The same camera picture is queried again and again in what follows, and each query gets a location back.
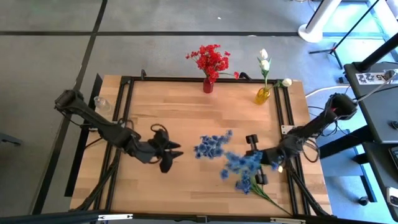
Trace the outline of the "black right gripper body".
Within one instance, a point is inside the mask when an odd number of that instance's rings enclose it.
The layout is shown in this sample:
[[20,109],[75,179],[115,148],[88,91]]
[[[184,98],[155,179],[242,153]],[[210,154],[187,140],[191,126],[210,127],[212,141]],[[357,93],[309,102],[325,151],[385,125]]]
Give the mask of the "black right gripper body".
[[261,152],[262,152],[261,164],[281,165],[288,158],[284,148],[279,146],[263,149],[261,150]]

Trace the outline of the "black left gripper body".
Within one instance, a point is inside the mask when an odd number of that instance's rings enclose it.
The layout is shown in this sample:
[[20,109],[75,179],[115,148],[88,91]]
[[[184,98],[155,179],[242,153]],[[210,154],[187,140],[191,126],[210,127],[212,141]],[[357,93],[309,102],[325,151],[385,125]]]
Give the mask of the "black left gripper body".
[[173,163],[172,149],[174,148],[174,143],[169,138],[169,132],[166,128],[159,128],[154,130],[154,137],[149,139],[147,142],[143,142],[139,147],[139,151],[142,153],[143,163],[153,163],[151,160],[156,157],[159,161],[160,171],[162,173],[167,173]]

